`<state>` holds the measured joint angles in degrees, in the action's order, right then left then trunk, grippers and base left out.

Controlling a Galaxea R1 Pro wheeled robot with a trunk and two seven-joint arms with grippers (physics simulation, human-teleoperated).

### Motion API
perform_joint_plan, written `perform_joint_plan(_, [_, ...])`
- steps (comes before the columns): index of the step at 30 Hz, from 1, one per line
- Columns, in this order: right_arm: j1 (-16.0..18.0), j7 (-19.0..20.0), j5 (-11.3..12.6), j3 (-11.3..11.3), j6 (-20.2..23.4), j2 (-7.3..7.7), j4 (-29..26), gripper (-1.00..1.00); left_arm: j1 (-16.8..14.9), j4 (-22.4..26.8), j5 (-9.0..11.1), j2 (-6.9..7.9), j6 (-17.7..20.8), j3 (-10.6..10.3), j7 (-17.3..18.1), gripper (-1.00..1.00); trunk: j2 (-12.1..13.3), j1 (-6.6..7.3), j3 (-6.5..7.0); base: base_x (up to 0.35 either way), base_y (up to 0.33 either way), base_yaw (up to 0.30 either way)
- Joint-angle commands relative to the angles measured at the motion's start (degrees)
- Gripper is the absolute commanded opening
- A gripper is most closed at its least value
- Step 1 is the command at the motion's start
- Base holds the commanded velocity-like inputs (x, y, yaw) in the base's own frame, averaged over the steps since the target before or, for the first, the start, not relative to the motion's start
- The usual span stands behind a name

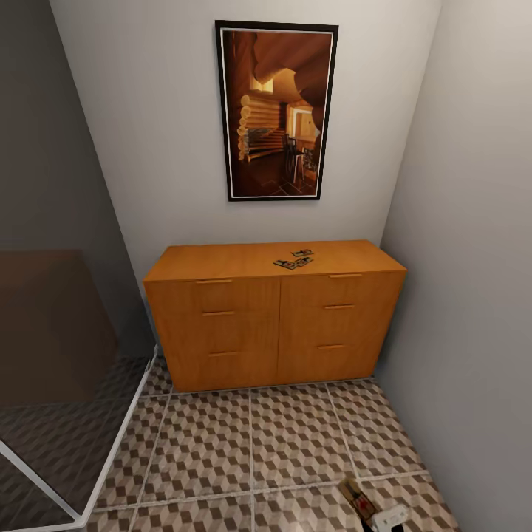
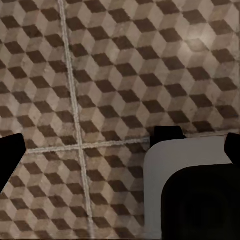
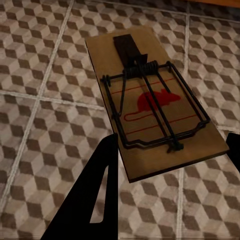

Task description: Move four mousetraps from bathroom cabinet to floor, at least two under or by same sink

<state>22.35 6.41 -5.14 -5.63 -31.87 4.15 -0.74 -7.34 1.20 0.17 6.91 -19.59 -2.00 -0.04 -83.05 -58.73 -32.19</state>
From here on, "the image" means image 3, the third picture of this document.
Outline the mousetrap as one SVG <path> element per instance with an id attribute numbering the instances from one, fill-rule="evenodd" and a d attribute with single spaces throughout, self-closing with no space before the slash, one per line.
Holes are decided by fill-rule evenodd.
<path id="1" fill-rule="evenodd" d="M 130 184 L 230 150 L 149 25 L 84 40 Z"/>

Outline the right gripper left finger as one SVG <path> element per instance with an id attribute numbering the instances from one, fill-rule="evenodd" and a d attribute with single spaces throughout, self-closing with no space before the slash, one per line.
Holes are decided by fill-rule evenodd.
<path id="1" fill-rule="evenodd" d="M 40 240 L 118 240 L 118 134 L 97 146 Z M 90 223 L 108 166 L 103 221 Z"/>

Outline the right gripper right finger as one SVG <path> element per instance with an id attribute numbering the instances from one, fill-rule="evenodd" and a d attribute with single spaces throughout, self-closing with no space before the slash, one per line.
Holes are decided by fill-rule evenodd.
<path id="1" fill-rule="evenodd" d="M 230 147 L 227 155 L 230 157 L 230 159 L 240 172 L 240 134 L 232 132 L 229 133 L 226 139 L 226 143 Z"/>

